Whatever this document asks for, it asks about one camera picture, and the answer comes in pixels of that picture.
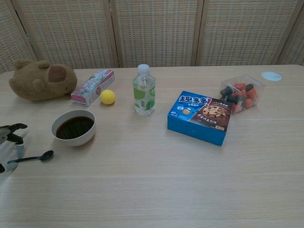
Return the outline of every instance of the blue box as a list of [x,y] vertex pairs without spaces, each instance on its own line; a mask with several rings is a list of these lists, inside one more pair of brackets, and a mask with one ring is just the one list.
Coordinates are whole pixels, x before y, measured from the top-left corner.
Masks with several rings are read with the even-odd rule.
[[232,103],[183,91],[168,113],[168,129],[221,146]]

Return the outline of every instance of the cookie image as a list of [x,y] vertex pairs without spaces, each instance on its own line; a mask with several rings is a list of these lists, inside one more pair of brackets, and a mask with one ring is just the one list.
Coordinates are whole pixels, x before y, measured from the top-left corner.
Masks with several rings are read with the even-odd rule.
[[182,113],[185,114],[185,115],[189,115],[189,114],[191,113],[191,111],[188,110],[188,109],[184,109],[184,110],[182,111]]
[[211,119],[223,118],[226,116],[225,109],[217,105],[204,107],[201,111],[204,117]]

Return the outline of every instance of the white bottle cap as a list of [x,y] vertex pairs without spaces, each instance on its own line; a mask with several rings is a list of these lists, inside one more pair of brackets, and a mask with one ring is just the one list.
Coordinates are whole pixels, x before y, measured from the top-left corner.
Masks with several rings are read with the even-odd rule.
[[140,75],[148,75],[150,73],[150,67],[148,64],[140,64],[137,69]]

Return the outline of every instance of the green bottle label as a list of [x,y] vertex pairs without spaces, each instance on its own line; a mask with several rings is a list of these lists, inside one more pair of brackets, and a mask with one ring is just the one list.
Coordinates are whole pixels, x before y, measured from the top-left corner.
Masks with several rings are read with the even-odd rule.
[[136,88],[133,88],[133,90],[136,107],[147,111],[155,105],[155,86],[147,91]]

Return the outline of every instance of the black spoon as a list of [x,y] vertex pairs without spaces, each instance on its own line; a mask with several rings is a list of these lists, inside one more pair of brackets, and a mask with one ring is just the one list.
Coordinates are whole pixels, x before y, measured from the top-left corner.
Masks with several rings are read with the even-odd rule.
[[47,160],[50,157],[52,157],[53,153],[54,153],[54,151],[47,151],[40,157],[20,158],[20,159],[8,161],[8,164],[10,164],[12,162],[22,162],[22,161],[32,160],[32,159],[39,159],[40,161],[44,161],[44,160]]

